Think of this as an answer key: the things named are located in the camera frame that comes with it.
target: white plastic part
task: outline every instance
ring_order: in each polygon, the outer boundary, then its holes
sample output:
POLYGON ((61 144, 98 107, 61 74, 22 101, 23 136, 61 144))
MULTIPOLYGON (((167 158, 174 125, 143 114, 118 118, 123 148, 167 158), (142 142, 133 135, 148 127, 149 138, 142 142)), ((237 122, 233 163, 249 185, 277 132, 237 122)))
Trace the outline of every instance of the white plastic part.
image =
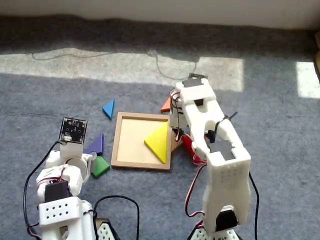
MULTIPOLYGON (((73 145, 71 143, 68 143, 66 146, 69 146, 73 148, 73 145)), ((45 161, 45 168, 51 168, 59 165, 63 165, 66 161, 68 161, 69 165, 74 165, 81 170, 82 179, 84 179, 84 183, 87 182, 87 180, 90 177, 90 173, 93 169, 93 166, 95 165, 95 160, 97 157, 97 154, 93 153, 86 154, 83 153, 80 157, 77 156, 71 156, 70 154, 67 154, 69 157, 62 157, 62 154, 60 151, 51 151, 49 157, 45 161)))
POLYGON ((202 78, 201 82, 202 85, 190 87, 184 87, 181 82, 176 84, 171 96, 177 100, 177 107, 183 113, 178 115, 178 111, 172 109, 170 124, 173 128, 189 126, 192 149, 201 160, 207 160, 208 182, 203 196, 203 224, 212 236, 216 231, 217 216, 225 206, 233 207, 239 224, 247 220, 251 156, 232 123, 224 119, 225 115, 208 80, 202 78), (195 100, 203 100, 203 104, 197 106, 195 100), (220 152, 210 153, 204 135, 208 130, 214 131, 217 123, 216 134, 231 144, 234 159, 226 161, 220 152))
POLYGON ((114 235, 107 223, 102 223, 98 229, 99 240, 115 240, 114 235))
POLYGON ((49 184, 50 179, 59 177, 68 182, 70 193, 73 196, 79 195, 84 182, 80 169, 69 164, 53 166, 43 169, 36 178, 38 184, 37 195, 41 203, 45 201, 46 185, 49 184))
POLYGON ((61 227, 67 227, 67 240, 94 240, 92 206, 72 196, 39 204, 42 240, 61 240, 61 227))
POLYGON ((207 154, 208 177, 203 196, 203 224, 210 236, 216 231, 217 216, 225 206, 233 207, 239 224, 247 221, 251 157, 244 147, 234 148, 232 153, 235 159, 227 161, 219 151, 207 154))
POLYGON ((62 159, 81 158, 83 152, 83 144, 73 142, 68 142, 67 144, 60 144, 60 157, 62 159))
POLYGON ((194 231, 190 240, 239 240, 234 230, 219 231, 214 236, 208 236, 204 229, 197 229, 194 231))

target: black cable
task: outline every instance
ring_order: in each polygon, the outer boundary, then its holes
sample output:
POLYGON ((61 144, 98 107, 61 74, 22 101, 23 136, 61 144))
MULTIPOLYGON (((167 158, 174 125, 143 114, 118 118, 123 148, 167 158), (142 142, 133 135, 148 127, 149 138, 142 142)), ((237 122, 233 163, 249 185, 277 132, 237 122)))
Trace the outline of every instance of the black cable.
POLYGON ((24 184, 24 189, 23 189, 23 201, 22 201, 22 205, 23 205, 23 216, 24 216, 24 221, 27 227, 27 231, 28 234, 30 236, 32 236, 30 234, 30 232, 32 232, 33 234, 37 234, 36 230, 33 228, 34 226, 36 226, 36 224, 30 224, 29 220, 28 220, 28 214, 27 214, 27 189, 28 189, 28 183, 29 180, 31 178, 31 176, 37 171, 37 169, 45 162, 45 160, 47 159, 47 157, 49 156, 50 152, 52 151, 52 149, 57 145, 57 144, 66 144, 66 143, 62 143, 60 141, 56 141, 49 149, 49 151, 46 153, 46 155, 44 156, 44 158, 38 163, 38 165, 31 171, 31 173, 28 175, 28 177, 25 180, 25 184, 24 184))
MULTIPOLYGON (((182 80, 187 80, 187 79, 188 79, 188 76, 187 76, 187 77, 177 78, 177 77, 171 77, 171 76, 168 76, 168 75, 164 74, 164 73, 162 72, 162 70, 160 69, 160 67, 159 67, 159 57, 158 57, 157 52, 153 52, 153 54, 150 54, 150 52, 147 52, 147 54, 150 55, 150 56, 155 57, 156 68, 158 69, 159 73, 160 73, 162 76, 164 76, 165 78, 171 79, 171 80, 178 80, 178 81, 182 81, 182 80)), ((197 63, 196 63, 196 62, 193 62, 193 63, 194 63, 194 68, 193 68, 192 73, 194 73, 194 72, 196 71, 196 69, 197 69, 197 63)))
POLYGON ((256 206, 255 206, 255 218, 254 218, 254 239, 258 240, 258 211, 259 211, 259 192, 256 187, 256 184, 254 182, 254 179, 251 176, 251 173, 249 172, 249 178, 252 182, 252 186, 254 188, 255 194, 256 194, 256 206))
POLYGON ((105 199, 111 199, 111 198, 120 198, 120 199, 126 199, 132 203, 135 204, 136 206, 136 211, 137 211, 137 223, 136 223, 136 240, 139 239, 139 225, 140 225, 140 210, 139 210, 139 205, 138 203, 131 199, 130 197, 127 197, 127 196, 123 196, 123 195, 109 195, 109 196, 104 196, 102 198, 100 198, 94 205, 94 208, 93 208, 93 211, 95 212, 95 214, 93 215, 93 227, 94 227, 94 234, 95 234, 95 239, 96 240, 99 240, 99 236, 98 236, 98 230, 97 230, 97 225, 96 225, 96 219, 97 219, 97 216, 98 216, 98 213, 97 213, 97 207, 98 207, 98 204, 105 200, 105 199))
POLYGON ((95 212, 95 210, 89 209, 88 211, 85 211, 85 212, 83 213, 83 215, 86 215, 86 214, 91 213, 91 212, 93 212, 93 216, 97 214, 97 213, 95 212))
POLYGON ((79 58, 79 59, 92 59, 92 58, 97 58, 97 57, 101 57, 101 56, 105 56, 105 55, 111 55, 111 54, 115 54, 115 53, 116 52, 105 52, 105 53, 92 55, 92 56, 79 56, 79 55, 75 55, 72 53, 66 53, 66 54, 61 54, 58 56, 53 56, 53 57, 48 57, 48 58, 37 58, 37 57, 35 57, 35 53, 33 52, 31 54, 31 57, 37 61, 48 61, 48 60, 54 60, 54 59, 58 59, 58 58, 62 58, 62 57, 74 57, 74 58, 79 58))

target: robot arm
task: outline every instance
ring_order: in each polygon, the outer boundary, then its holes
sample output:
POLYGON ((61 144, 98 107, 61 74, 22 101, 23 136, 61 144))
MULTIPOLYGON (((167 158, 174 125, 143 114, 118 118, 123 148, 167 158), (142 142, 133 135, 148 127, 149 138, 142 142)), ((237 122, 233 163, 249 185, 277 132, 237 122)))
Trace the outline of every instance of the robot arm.
POLYGON ((208 181, 203 197, 206 232, 212 235, 244 224, 250 203, 251 156, 222 112, 207 78, 191 73, 188 80, 176 84, 171 96, 171 127, 189 126, 193 151, 207 161, 208 181), (211 152, 204 139, 210 132, 230 143, 233 159, 226 160, 219 151, 211 152))
POLYGON ((63 118, 60 151, 51 151, 36 179, 42 240, 94 240, 92 205, 77 197, 96 154, 83 154, 87 121, 63 118))

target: wire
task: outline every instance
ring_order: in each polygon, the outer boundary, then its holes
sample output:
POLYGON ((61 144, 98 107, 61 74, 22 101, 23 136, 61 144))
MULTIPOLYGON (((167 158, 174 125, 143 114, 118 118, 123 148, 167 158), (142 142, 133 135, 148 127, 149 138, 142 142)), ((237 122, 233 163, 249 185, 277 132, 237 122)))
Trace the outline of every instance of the wire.
POLYGON ((27 228, 26 228, 26 231, 28 232, 28 234, 31 236, 31 237, 34 237, 34 238, 36 238, 36 239, 40 239, 40 240, 42 240, 42 237, 40 236, 40 235, 38 235, 38 234, 36 234, 36 233, 33 233, 31 230, 30 230, 30 226, 28 226, 27 228))
POLYGON ((178 142, 180 140, 179 139, 179 135, 180 135, 180 119, 179 119, 179 114, 180 113, 179 113, 179 109, 181 109, 181 107, 177 106, 177 101, 180 98, 180 96, 177 96, 176 98, 174 98, 174 96, 179 94, 179 93, 180 93, 179 91, 175 92, 170 98, 170 106, 176 109, 176 115, 177 115, 177 121, 178 121, 178 127, 177 127, 178 132, 177 132, 177 134, 175 136, 175 141, 176 142, 178 142))
POLYGON ((137 211, 137 219, 136 219, 136 240, 139 239, 139 225, 140 225, 140 210, 139 210, 139 205, 138 203, 131 199, 130 197, 127 197, 127 196, 123 196, 123 195, 109 195, 109 196, 104 196, 102 198, 100 198, 94 205, 94 208, 93 208, 93 211, 95 212, 95 214, 93 215, 93 227, 94 227, 94 234, 95 234, 95 239, 96 240, 99 240, 99 236, 98 236, 98 230, 97 230, 97 226, 96 226, 96 219, 97 219, 97 216, 98 216, 98 213, 97 213, 97 207, 99 205, 99 203, 105 199, 111 199, 111 198, 120 198, 120 199, 126 199, 132 203, 135 204, 136 206, 136 211, 137 211))
POLYGON ((254 239, 258 240, 258 211, 259 211, 259 192, 257 189, 257 186, 255 184, 254 179, 251 176, 251 173, 249 172, 249 178, 251 180, 252 186, 254 188, 255 194, 256 194, 256 206, 255 206, 255 217, 254 217, 254 239))
POLYGON ((34 225, 30 224, 29 220, 28 220, 28 214, 27 214, 27 189, 28 189, 28 183, 29 180, 31 178, 31 176, 37 171, 37 169, 45 162, 45 160, 47 159, 47 157, 49 156, 50 152, 52 151, 52 149, 57 145, 57 144, 67 144, 65 142, 60 142, 60 141, 56 141, 49 149, 49 151, 46 153, 46 155, 44 156, 44 158, 38 163, 38 165, 30 172, 30 174, 28 175, 28 177, 25 180, 25 184, 24 184, 24 189, 23 189, 23 199, 22 199, 22 205, 23 205, 23 216, 24 216, 24 221, 25 221, 25 225, 27 227, 27 232, 30 236, 36 238, 37 240, 40 240, 41 237, 37 234, 37 232, 34 230, 34 225))
MULTIPOLYGON (((178 81, 182 81, 182 80, 188 79, 189 76, 187 76, 187 77, 181 77, 181 78, 176 78, 176 77, 171 77, 171 76, 168 76, 168 75, 164 74, 164 73, 162 72, 162 70, 160 69, 160 66, 159 66, 159 57, 158 57, 157 52, 156 52, 155 50, 149 50, 149 51, 147 51, 146 53, 147 53, 149 56, 151 56, 151 57, 155 57, 156 68, 158 69, 159 73, 160 73, 163 77, 165 77, 165 78, 167 78, 167 79, 171 79, 171 80, 178 80, 178 81)), ((197 69, 197 63, 196 63, 196 62, 193 62, 193 63, 194 63, 194 68, 193 68, 193 70, 192 70, 192 73, 194 73, 194 72, 196 71, 196 69, 197 69)))
POLYGON ((198 171, 196 172, 196 175, 194 176, 194 179, 193 179, 193 181, 192 181, 192 183, 191 183, 191 185, 190 185, 189 191, 188 191, 188 193, 187 193, 187 195, 186 195, 186 197, 185 197, 184 211, 185 211, 185 214, 186 214, 188 217, 190 217, 190 218, 193 218, 193 217, 196 216, 197 214, 203 214, 203 215, 205 215, 205 213, 204 213, 203 211, 195 211, 194 213, 191 213, 191 214, 188 213, 188 204, 189 204, 189 200, 190 200, 191 193, 192 193, 192 191, 193 191, 193 189, 194 189, 194 187, 195 187, 195 183, 196 183, 196 181, 197 181, 197 178, 198 178, 201 170, 202 170, 205 166, 207 166, 207 164, 202 165, 202 166, 198 169, 198 171))
POLYGON ((48 60, 54 60, 54 59, 58 59, 58 58, 62 58, 62 57, 74 57, 74 58, 78 58, 78 59, 92 59, 92 58, 97 58, 97 57, 101 57, 101 56, 105 56, 105 55, 111 55, 111 54, 115 54, 115 53, 116 52, 105 52, 105 53, 101 53, 101 54, 97 54, 97 55, 93 55, 93 56, 79 56, 79 55, 75 55, 72 53, 66 53, 66 54, 61 54, 58 56, 53 56, 53 57, 48 57, 48 58, 37 58, 37 57, 35 57, 35 53, 33 52, 31 54, 31 57, 37 61, 48 61, 48 60))

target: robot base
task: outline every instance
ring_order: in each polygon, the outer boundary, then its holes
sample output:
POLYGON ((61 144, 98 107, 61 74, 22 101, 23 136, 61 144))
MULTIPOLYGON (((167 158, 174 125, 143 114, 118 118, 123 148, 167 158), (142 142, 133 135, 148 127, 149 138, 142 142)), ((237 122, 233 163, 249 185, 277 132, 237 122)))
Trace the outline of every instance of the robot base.
POLYGON ((216 232, 214 236, 208 236, 204 229, 196 229, 188 240, 242 240, 234 230, 216 232))

